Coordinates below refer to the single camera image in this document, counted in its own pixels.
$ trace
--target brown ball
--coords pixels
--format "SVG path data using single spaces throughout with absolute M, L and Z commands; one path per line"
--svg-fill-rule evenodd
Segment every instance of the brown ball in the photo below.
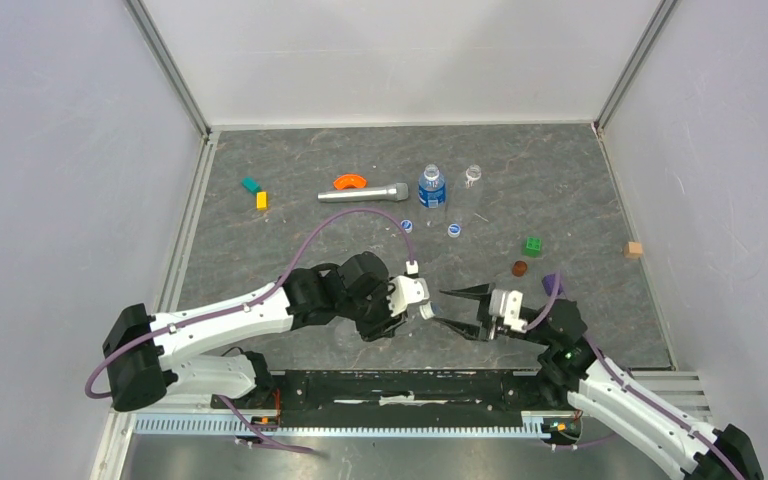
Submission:
M 515 277 L 521 277 L 525 275 L 525 272 L 527 271 L 528 264 L 522 260 L 517 260 L 516 263 L 514 263 L 514 267 L 511 269 L 511 273 L 513 273 Z

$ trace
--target blue bottle label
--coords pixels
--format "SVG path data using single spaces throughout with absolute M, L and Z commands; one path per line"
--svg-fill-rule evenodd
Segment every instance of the blue bottle label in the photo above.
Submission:
M 437 208 L 446 203 L 446 185 L 437 190 L 426 190 L 419 187 L 419 203 L 423 207 Z

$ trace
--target green cube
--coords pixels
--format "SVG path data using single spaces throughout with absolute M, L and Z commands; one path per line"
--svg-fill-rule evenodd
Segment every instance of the green cube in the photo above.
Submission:
M 540 247 L 543 245 L 543 242 L 540 241 L 537 237 L 528 237 L 525 239 L 525 243 L 522 244 L 522 254 L 527 257 L 539 257 L 540 256 Z

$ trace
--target purple object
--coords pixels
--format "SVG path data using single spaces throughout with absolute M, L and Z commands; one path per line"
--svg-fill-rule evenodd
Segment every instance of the purple object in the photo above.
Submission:
M 546 295 L 552 294 L 552 287 L 555 286 L 555 274 L 550 273 L 549 275 L 546 275 L 543 277 L 543 290 L 546 291 Z M 561 283 L 558 286 L 558 295 L 564 293 L 564 284 Z

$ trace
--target wooden cube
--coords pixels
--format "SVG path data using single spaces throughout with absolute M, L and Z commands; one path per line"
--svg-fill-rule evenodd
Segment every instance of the wooden cube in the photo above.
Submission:
M 643 256 L 643 245 L 637 242 L 628 242 L 623 247 L 625 258 L 640 258 Z

